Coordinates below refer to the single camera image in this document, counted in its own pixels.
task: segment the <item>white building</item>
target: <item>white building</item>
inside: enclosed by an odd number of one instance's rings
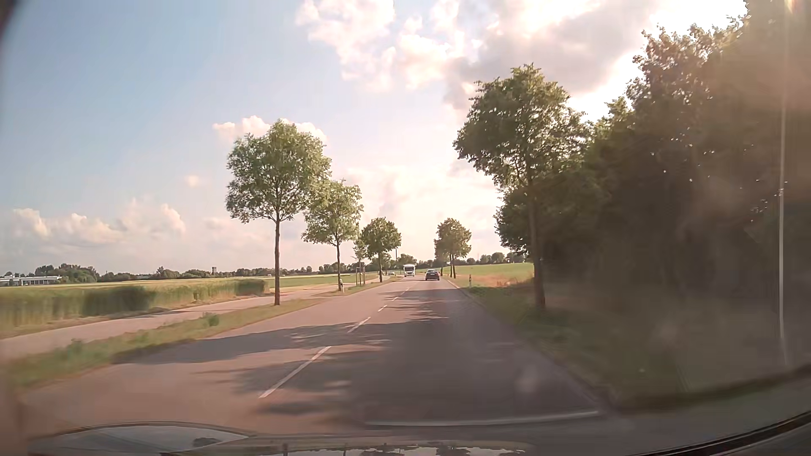
[[[0,286],[24,286],[24,285],[52,285],[59,283],[62,276],[39,276],[39,277],[14,277],[5,276],[0,278]]]

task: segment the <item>road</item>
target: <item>road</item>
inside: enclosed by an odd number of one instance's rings
[[[290,299],[307,299],[317,293],[332,290],[334,287],[335,285],[333,284],[325,284],[296,286],[287,290],[282,288],[281,298],[283,301]],[[222,303],[179,308],[167,312],[131,316],[117,320],[98,321],[87,325],[69,326],[67,328],[51,329],[40,333],[25,334],[0,340],[0,359],[21,358],[23,356],[51,351],[68,346],[75,339],[85,342],[106,339],[124,333],[134,333],[141,329],[154,329],[178,321],[193,320],[200,318],[207,312],[226,313],[244,308],[263,306],[272,302],[272,296],[237,299]]]
[[[407,278],[35,389],[28,435],[171,420],[274,434],[594,415],[446,281]]]

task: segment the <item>white cloud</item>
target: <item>white cloud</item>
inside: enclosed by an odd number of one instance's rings
[[[414,176],[428,184],[415,186]],[[436,226],[447,217],[474,232],[474,251],[504,250],[493,230],[493,215],[500,206],[498,193],[490,178],[464,161],[350,168],[346,178],[363,190],[361,224],[374,217],[394,222],[403,237],[400,252],[420,260],[432,258]]]
[[[297,24],[336,49],[344,79],[362,77],[379,90],[398,76],[409,89],[441,81],[445,101],[466,110],[475,80],[534,63],[578,107],[601,114],[637,74],[630,56],[642,50],[643,29],[723,25],[726,15],[743,12],[741,0],[437,0],[430,30],[421,32],[422,18],[409,17],[392,40],[390,1],[306,0]]]
[[[203,223],[207,229],[219,231],[228,227],[230,225],[230,220],[220,217],[206,217],[203,219]]]
[[[168,204],[153,205],[146,199],[133,198],[124,209],[118,224],[128,235],[148,235],[164,238],[170,234],[185,234],[186,223],[178,211]]]
[[[69,246],[102,245],[124,239],[121,230],[99,219],[90,219],[77,213],[67,217],[43,218],[40,211],[35,209],[14,209],[12,226],[16,238],[33,237],[39,241]]]
[[[186,223],[180,218],[178,211],[169,207],[167,203],[161,204],[161,214],[163,215],[163,223],[168,228],[177,234],[186,233]]]
[[[183,178],[183,182],[185,182],[186,185],[191,188],[197,187],[200,185],[200,176],[189,174]]]
[[[313,125],[312,123],[309,122],[296,123],[286,118],[282,118],[281,120],[282,122],[294,124],[296,126],[296,130],[302,131],[304,133],[310,133],[311,135],[321,140],[322,143],[327,144],[327,136],[324,134],[323,131],[321,131],[320,128],[316,128],[315,125]]]
[[[374,89],[388,87],[385,73],[394,51],[379,39],[393,21],[393,0],[305,0],[296,15],[310,41],[335,49],[345,80],[362,79]]]
[[[237,139],[240,136],[237,133],[237,126],[233,122],[214,123],[212,128],[223,140],[229,142]]]
[[[296,123],[286,118],[281,118],[280,120],[282,122],[295,125],[299,131],[310,133],[316,138],[320,139],[324,144],[327,144],[327,136],[320,128],[317,128],[312,123]],[[266,123],[261,117],[252,115],[251,117],[243,118],[239,124],[239,127],[237,127],[237,125],[233,122],[226,122],[215,123],[212,125],[212,128],[217,132],[218,135],[220,135],[222,139],[231,142],[240,136],[246,135],[247,133],[251,133],[254,136],[264,135],[268,130],[270,130],[271,126],[272,124]]]

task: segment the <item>grass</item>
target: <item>grass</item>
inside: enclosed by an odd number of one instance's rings
[[[425,274],[427,269],[418,269],[417,274]],[[502,265],[464,265],[457,266],[457,281],[464,279],[468,284],[468,276],[477,286],[500,286],[507,282],[516,283],[529,280],[532,277],[532,263],[504,263]],[[445,266],[444,277],[450,277],[450,267]]]
[[[445,277],[618,408],[683,407],[811,375],[808,361],[797,359],[790,372],[782,365],[775,326],[764,324],[775,319],[768,303],[641,287],[610,296],[587,284],[547,282],[547,308],[538,311],[532,265],[465,268]]]
[[[354,286],[344,285],[344,292],[343,293],[341,293],[338,290],[332,290],[332,291],[325,291],[324,293],[319,293],[316,296],[345,296],[345,295],[352,295],[354,293],[358,293],[359,291],[369,290],[370,288],[375,288],[377,286],[385,285],[385,284],[390,283],[390,282],[395,282],[397,280],[400,280],[401,278],[402,278],[402,276],[394,276],[394,277],[392,277],[390,279],[384,280],[382,282],[378,282],[377,281],[378,277],[375,277],[374,280],[369,280],[369,278],[367,277],[366,285],[363,285],[363,284],[354,285]]]
[[[457,272],[453,282],[466,288],[466,279]],[[469,292],[494,316],[515,327],[526,341],[611,402],[682,391],[678,368],[668,353],[652,349],[646,334],[629,330],[627,321],[607,312],[567,305],[569,290],[563,286],[547,287],[548,309],[538,312],[526,282],[481,285],[499,281],[497,277],[474,276]]]
[[[333,275],[282,277],[282,287],[335,282]],[[167,281],[10,286],[0,288],[0,333],[36,332],[38,326],[86,317],[133,315],[211,303],[237,297],[263,295],[274,286],[273,277],[231,277]]]
[[[7,372],[16,388],[29,389],[108,364],[124,362],[179,343],[211,337],[320,302],[322,301],[319,299],[298,299],[281,306],[266,305],[222,314],[205,314],[194,320],[98,341],[76,340],[64,348],[13,360],[7,365]]]

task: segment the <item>field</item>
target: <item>field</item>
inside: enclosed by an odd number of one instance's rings
[[[283,287],[336,282],[335,275],[282,277]],[[173,309],[239,296],[264,295],[273,277],[112,282],[0,288],[0,332],[88,316]]]
[[[450,267],[445,266],[444,276],[449,277]],[[427,269],[418,269],[417,275],[425,274]],[[457,266],[457,280],[464,279],[465,285],[468,276],[472,278],[474,286],[503,286],[508,283],[517,283],[532,278],[532,263],[504,263],[502,265],[464,265]]]

